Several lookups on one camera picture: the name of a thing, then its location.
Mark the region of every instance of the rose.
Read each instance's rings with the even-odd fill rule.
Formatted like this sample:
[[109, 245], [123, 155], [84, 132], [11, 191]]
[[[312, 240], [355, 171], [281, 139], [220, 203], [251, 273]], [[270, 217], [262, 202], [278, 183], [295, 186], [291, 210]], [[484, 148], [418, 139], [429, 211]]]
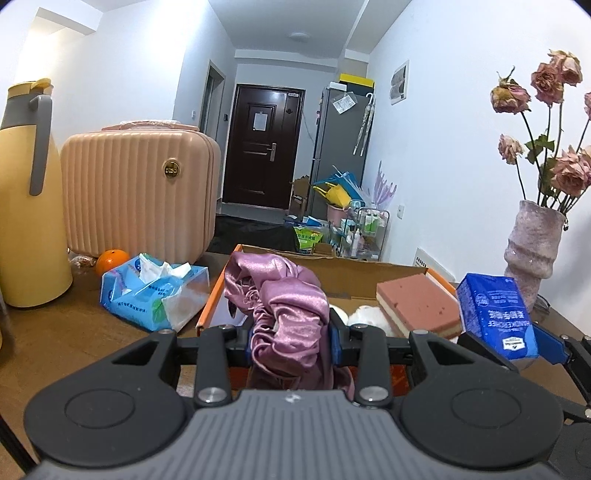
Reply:
[[548, 63], [540, 63], [538, 69], [531, 74], [531, 86], [538, 94], [535, 96], [540, 102], [552, 106], [553, 103], [562, 103], [564, 85], [558, 68]]
[[585, 113], [591, 121], [591, 92], [585, 93]]
[[523, 153], [523, 147], [515, 138], [509, 135], [501, 135], [499, 139], [499, 153], [503, 160], [507, 162], [507, 165], [516, 165], [517, 155]]
[[491, 91], [492, 107], [497, 113], [515, 115], [530, 109], [527, 104], [531, 100], [530, 94], [514, 80], [511, 82], [513, 83], [503, 83], [503, 79], [501, 79], [499, 86]]
[[581, 62], [571, 52], [550, 50], [548, 55], [552, 58], [550, 64], [557, 68], [563, 83], [576, 87], [578, 83], [583, 81]]
[[556, 159], [556, 165], [552, 168], [554, 175], [551, 185], [567, 195], [579, 197], [586, 188], [591, 176], [591, 167], [586, 160], [580, 158], [572, 146], [569, 151], [562, 151], [562, 156]]
[[587, 148], [582, 148], [579, 154], [579, 163], [587, 172], [587, 180], [585, 182], [585, 189], [591, 187], [591, 145]]

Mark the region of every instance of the green leaf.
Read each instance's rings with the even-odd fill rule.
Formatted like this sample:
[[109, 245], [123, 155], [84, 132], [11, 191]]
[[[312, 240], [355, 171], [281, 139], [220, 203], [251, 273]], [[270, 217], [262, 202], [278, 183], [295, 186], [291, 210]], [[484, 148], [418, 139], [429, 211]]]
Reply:
[[534, 141], [533, 144], [531, 141], [529, 141], [525, 144], [525, 146], [529, 150], [529, 152], [527, 154], [527, 160], [531, 164], [534, 164], [536, 159], [540, 156], [540, 154], [544, 151], [544, 149], [549, 150], [549, 151], [554, 151], [555, 142], [554, 142], [554, 140], [549, 141], [548, 135], [541, 134], [538, 137], [538, 139]]
[[529, 153], [527, 154], [527, 159], [533, 165], [538, 158], [538, 156], [544, 151], [544, 148], [536, 144], [535, 150], [530, 148]]
[[539, 143], [536, 143], [536, 145], [539, 145], [542, 148], [547, 148], [548, 150], [550, 150], [552, 152], [554, 151], [554, 147], [556, 146], [556, 144], [554, 143], [554, 140], [552, 140], [552, 142], [548, 142], [548, 141], [539, 142]]
[[552, 173], [552, 168], [554, 168], [555, 165], [555, 158], [550, 157], [548, 160], [546, 160], [545, 166], [542, 166], [543, 176], [540, 178], [538, 185], [542, 194], [550, 195], [551, 197], [556, 197], [559, 194], [559, 191], [553, 188], [550, 184], [552, 177], [554, 176]]

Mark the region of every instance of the ceiling light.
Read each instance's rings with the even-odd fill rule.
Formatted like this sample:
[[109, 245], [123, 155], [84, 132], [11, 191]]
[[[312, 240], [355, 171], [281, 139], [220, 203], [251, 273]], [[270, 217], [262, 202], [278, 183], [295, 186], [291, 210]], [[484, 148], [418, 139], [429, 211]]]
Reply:
[[303, 32], [292, 33], [291, 35], [289, 35], [289, 37], [293, 41], [297, 41], [300, 43], [306, 43], [310, 39], [310, 36], [307, 33], [303, 33]]

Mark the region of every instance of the flower stem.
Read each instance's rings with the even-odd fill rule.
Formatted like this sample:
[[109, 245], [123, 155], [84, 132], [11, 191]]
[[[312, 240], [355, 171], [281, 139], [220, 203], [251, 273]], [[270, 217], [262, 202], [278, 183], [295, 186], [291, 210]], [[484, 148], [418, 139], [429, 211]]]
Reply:
[[554, 205], [556, 205], [556, 202], [558, 201], [559, 196], [560, 196], [560, 192], [558, 193], [558, 195], [556, 197], [554, 197], [554, 201], [552, 202], [552, 205], [550, 205], [550, 208], [554, 208]]
[[560, 104], [560, 110], [558, 112], [558, 138], [556, 140], [556, 150], [554, 151], [554, 158], [556, 158], [558, 155], [558, 149], [560, 148], [560, 137], [562, 137], [562, 106], [563, 105], [564, 105], [564, 103]]
[[[531, 146], [534, 149], [534, 155], [535, 155], [535, 141], [534, 141], [534, 136], [531, 133], [531, 128], [529, 123], [527, 122], [527, 118], [525, 117], [525, 113], [521, 112], [521, 116], [523, 117], [523, 121], [525, 122], [525, 126], [527, 127], [527, 132], [530, 135], [530, 140], [531, 140]], [[542, 170], [540, 169], [540, 164], [538, 163], [538, 157], [535, 158], [535, 164], [538, 167], [538, 175], [542, 175]], [[540, 204], [540, 190], [538, 189], [538, 205]]]
[[583, 129], [583, 135], [581, 135], [581, 140], [579, 141], [579, 146], [577, 147], [576, 152], [579, 153], [579, 149], [581, 148], [581, 145], [583, 145], [583, 138], [585, 136], [585, 133], [587, 132], [587, 127], [589, 126], [589, 122], [591, 122], [591, 119], [587, 120], [587, 123], [585, 124], [585, 128]]
[[519, 162], [515, 159], [515, 166], [517, 167], [517, 177], [519, 178], [519, 184], [521, 185], [521, 191], [523, 192], [523, 199], [527, 200], [525, 196], [525, 188], [523, 187], [523, 181], [521, 180], [521, 172], [519, 171]]
[[[548, 107], [548, 130], [547, 130], [547, 137], [550, 136], [550, 121], [552, 120], [552, 107], [549, 106]], [[540, 180], [540, 186], [542, 188], [544, 188], [544, 179], [546, 177], [546, 168], [548, 166], [548, 149], [545, 148], [544, 149], [544, 167], [542, 169], [542, 178]], [[548, 195], [546, 194], [546, 192], [544, 192], [544, 196], [542, 198], [542, 207], [547, 207], [548, 206]]]
[[570, 196], [569, 195], [565, 195], [564, 199], [562, 200], [562, 202], [560, 202], [560, 206], [558, 207], [558, 211], [564, 215], [566, 215], [566, 204], [569, 201]]
[[581, 193], [581, 195], [579, 195], [578, 197], [572, 197], [571, 202], [569, 205], [566, 206], [566, 213], [569, 213], [572, 208], [577, 204], [577, 202], [579, 201], [579, 198], [581, 198], [584, 193], [587, 191], [587, 189], [583, 190], [583, 193]]

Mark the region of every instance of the tissue pack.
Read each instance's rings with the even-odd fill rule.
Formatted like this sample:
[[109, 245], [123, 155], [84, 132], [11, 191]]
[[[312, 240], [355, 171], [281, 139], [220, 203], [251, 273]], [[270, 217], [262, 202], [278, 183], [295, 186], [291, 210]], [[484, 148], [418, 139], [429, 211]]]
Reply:
[[509, 360], [538, 356], [534, 328], [513, 278], [468, 273], [456, 295], [465, 331]]
[[[148, 281], [140, 279], [142, 263], [144, 268], [150, 267], [152, 277], [155, 277], [154, 271], [160, 272], [161, 277]], [[106, 272], [102, 278], [100, 304], [115, 316], [151, 332], [168, 328], [180, 331], [207, 302], [209, 272], [206, 267], [188, 265], [186, 270], [180, 269], [188, 273], [179, 278], [169, 273], [171, 268], [180, 265], [171, 265], [165, 270], [162, 266], [163, 262], [141, 255]]]

